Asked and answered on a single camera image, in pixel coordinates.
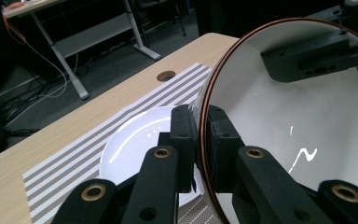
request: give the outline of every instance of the dark floor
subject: dark floor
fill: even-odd
[[[191,10],[190,15],[183,17],[183,22],[186,28],[186,36],[183,36],[179,22],[173,24],[169,21],[148,30],[146,36],[150,48],[165,57],[198,38],[196,12]],[[60,96],[39,97],[24,105],[21,108],[22,113],[18,116],[13,116],[6,126],[7,131],[11,132],[12,135],[16,135],[7,139],[7,147],[11,147],[27,137],[22,135],[43,129],[55,120],[153,64],[155,61],[135,49],[133,47],[134,43],[135,40],[131,39],[128,42],[121,43],[116,48],[106,49],[98,57],[90,58],[89,62],[78,66],[76,71],[84,87],[89,92],[89,99],[81,100],[73,85],[68,83],[65,91]],[[24,76],[26,76],[25,79],[30,78],[29,74],[23,74],[27,73],[24,69],[19,68],[15,73],[17,74],[13,74],[11,78],[14,80],[10,80],[8,85],[14,86],[16,84],[13,83],[16,83],[16,81],[17,83],[23,82]],[[33,83],[34,88],[38,88],[39,84],[36,81],[33,81]],[[60,77],[59,82],[51,87],[49,92],[43,94],[49,94],[62,85],[63,78]],[[61,91],[56,91],[53,95],[59,94]]]

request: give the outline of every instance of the screw hole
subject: screw hole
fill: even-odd
[[[344,185],[335,185],[332,187],[333,193],[340,199],[350,202],[358,203],[358,191],[344,186]]]
[[[253,158],[262,158],[262,157],[264,157],[264,152],[262,152],[259,149],[255,149],[255,148],[246,150],[246,154],[248,156],[250,156],[250,157],[253,157]]]
[[[93,184],[83,190],[83,192],[81,193],[81,198],[86,202],[94,202],[101,199],[105,193],[105,185]]]
[[[141,211],[139,217],[144,221],[151,221],[155,219],[156,215],[157,210],[155,208],[148,207]]]
[[[167,158],[171,155],[171,152],[167,149],[161,148],[154,151],[154,155],[157,158]]]
[[[298,218],[298,220],[306,222],[310,221],[310,213],[307,212],[304,209],[296,208],[294,211],[295,217]]]

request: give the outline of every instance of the ceramic plate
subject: ceramic plate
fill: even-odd
[[[147,150],[157,146],[159,133],[171,130],[171,111],[174,107],[153,108],[122,124],[105,145],[100,161],[100,178],[118,185],[137,174]],[[179,194],[179,206],[202,194],[200,172],[196,167],[194,170],[197,192],[192,190],[190,193]]]

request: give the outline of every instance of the black and white striped mat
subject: black and white striped mat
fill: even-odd
[[[69,193],[98,178],[104,145],[131,117],[158,106],[193,104],[211,68],[195,63],[23,174],[33,223],[50,223]],[[203,196],[179,208],[178,223],[220,223]]]

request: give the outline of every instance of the cable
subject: cable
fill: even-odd
[[[4,113],[4,118],[6,120],[6,123],[11,122],[16,117],[20,116],[21,113],[27,108],[27,106],[37,100],[40,99],[41,95],[45,94],[44,92],[49,92],[52,87],[54,87],[57,83],[56,80],[51,80],[48,84],[40,86],[38,89],[33,88],[33,83],[29,84],[29,88],[26,92],[19,94],[18,96],[15,96],[4,103],[1,104],[2,112]]]
[[[67,83],[68,83],[68,82],[67,82],[67,78],[66,78],[65,74],[63,73],[63,71],[62,71],[59,67],[57,67],[54,63],[52,63],[51,61],[49,61],[45,56],[43,56],[42,54],[40,54],[40,53],[39,53],[36,49],[34,49],[28,42],[26,42],[26,44],[27,44],[28,47],[30,47],[36,54],[38,54],[42,59],[46,60],[46,62],[50,63],[55,69],[57,69],[57,70],[60,72],[60,74],[62,75],[62,77],[63,77],[64,86],[63,86],[62,92],[60,92],[60,94],[54,95],[54,96],[49,95],[48,97],[53,98],[53,97],[59,97],[59,96],[63,95],[63,93],[64,93],[65,90],[66,90]]]
[[[53,91],[51,94],[55,93],[56,91],[58,91],[59,89],[61,89],[61,88],[63,88],[63,87],[66,87],[66,85],[67,85],[68,82],[69,82],[69,80],[66,81],[66,83],[64,83],[62,86],[60,86],[57,90]],[[11,125],[14,121],[16,121],[21,115],[23,115],[23,114],[24,114],[25,112],[27,112],[29,109],[31,109],[31,108],[34,107],[35,105],[39,104],[40,102],[44,101],[45,99],[49,98],[51,94],[46,95],[46,96],[43,96],[42,99],[40,99],[40,100],[36,101],[34,104],[32,104],[32,105],[26,107],[24,110],[22,110],[22,112],[21,112],[16,118],[12,119],[9,123],[7,123],[7,125],[6,125],[4,128],[7,128],[9,125]]]
[[[27,137],[39,131],[40,129],[19,129],[14,132],[6,132],[6,135],[9,137]]]

